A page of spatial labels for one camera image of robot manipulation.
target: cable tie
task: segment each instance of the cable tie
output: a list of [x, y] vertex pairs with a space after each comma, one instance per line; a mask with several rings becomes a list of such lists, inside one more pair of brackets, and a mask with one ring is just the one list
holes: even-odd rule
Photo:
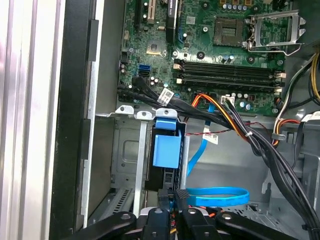
[[246, 135], [244, 135], [246, 138], [252, 135], [252, 131], [248, 132]]

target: gray metal panel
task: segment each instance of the gray metal panel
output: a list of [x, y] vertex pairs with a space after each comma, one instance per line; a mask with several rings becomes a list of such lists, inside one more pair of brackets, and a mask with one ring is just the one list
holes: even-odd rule
[[105, 1], [100, 50], [101, 68], [96, 100], [97, 113], [111, 113], [116, 108], [124, 12], [125, 0]]

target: red wire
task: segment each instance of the red wire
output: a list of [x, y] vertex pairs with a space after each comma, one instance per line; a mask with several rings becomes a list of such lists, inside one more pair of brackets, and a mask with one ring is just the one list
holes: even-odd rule
[[[247, 122], [245, 123], [245, 125], [247, 126], [250, 126], [250, 125], [260, 125], [261, 127], [263, 127], [265, 129], [265, 131], [267, 132], [267, 134], [270, 136], [270, 133], [268, 131], [268, 129], [260, 122], [258, 121], [254, 121], [254, 122]], [[227, 129], [227, 130], [222, 130], [222, 131], [211, 131], [211, 132], [195, 132], [195, 133], [187, 133], [186, 135], [194, 135], [194, 136], [199, 136], [199, 135], [204, 135], [204, 134], [222, 134], [222, 133], [225, 133], [225, 132], [229, 132], [231, 131], [231, 129]]]

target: chip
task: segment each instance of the chip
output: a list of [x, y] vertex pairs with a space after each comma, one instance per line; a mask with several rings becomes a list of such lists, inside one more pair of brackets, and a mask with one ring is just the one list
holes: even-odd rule
[[213, 44], [241, 47], [243, 28], [242, 19], [217, 17]]
[[151, 50], [157, 50], [157, 44], [151, 44]]
[[150, 55], [161, 55], [162, 54], [162, 43], [159, 40], [149, 40], [146, 48], [146, 54]]

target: metal bracket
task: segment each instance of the metal bracket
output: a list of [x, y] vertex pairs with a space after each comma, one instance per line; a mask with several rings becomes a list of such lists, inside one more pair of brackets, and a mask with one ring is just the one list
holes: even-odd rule
[[103, 118], [116, 118], [127, 115], [129, 117], [135, 118], [142, 121], [152, 121], [155, 118], [169, 118], [169, 119], [178, 119], [178, 113], [174, 109], [170, 108], [159, 108], [155, 111], [155, 116], [152, 115], [149, 111], [139, 111], [135, 114], [135, 110], [130, 105], [121, 105], [115, 112], [111, 113], [97, 113], [97, 117]]
[[[249, 52], [259, 52], [259, 53], [284, 53], [286, 56], [290, 56], [295, 52], [299, 51], [302, 43], [297, 43], [297, 40], [306, 32], [304, 28], [300, 28], [301, 25], [306, 24], [306, 20], [298, 15], [298, 10], [292, 11], [283, 11], [283, 12], [275, 12], [275, 13], [267, 13], [260, 15], [251, 15], [250, 20], [248, 22], [252, 36], [248, 40], [248, 51]], [[262, 45], [261, 43], [261, 30], [263, 28], [263, 20], [264, 19], [279, 19], [279, 18], [291, 18], [291, 33], [290, 40], [284, 42], [275, 42], [271, 41], [266, 45]], [[254, 50], [256, 48], [271, 48], [271, 47], [281, 47], [281, 46], [298, 46], [298, 49], [291, 53], [286, 53], [284, 50]]]

